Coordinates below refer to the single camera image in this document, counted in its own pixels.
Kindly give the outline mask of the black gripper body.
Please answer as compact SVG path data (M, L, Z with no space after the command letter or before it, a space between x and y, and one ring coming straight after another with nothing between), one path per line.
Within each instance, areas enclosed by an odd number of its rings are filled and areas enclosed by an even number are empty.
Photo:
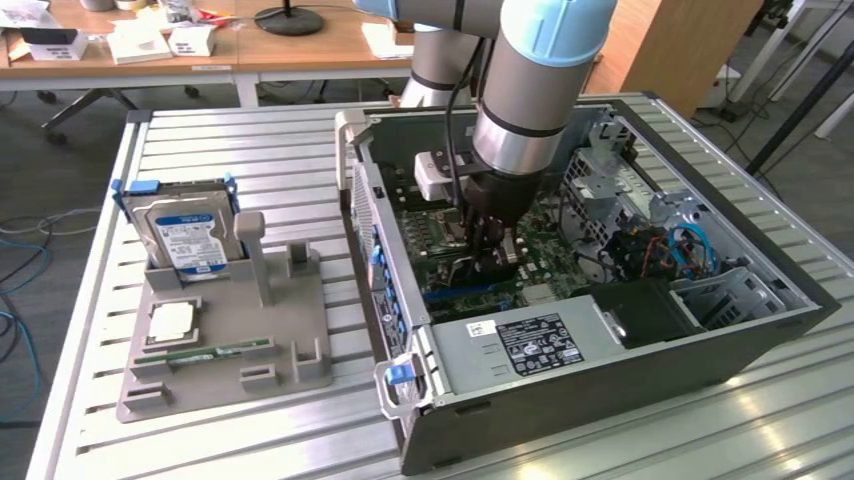
M512 175L488 170L468 177L463 196L480 216L518 223L531 208L540 183L540 173Z

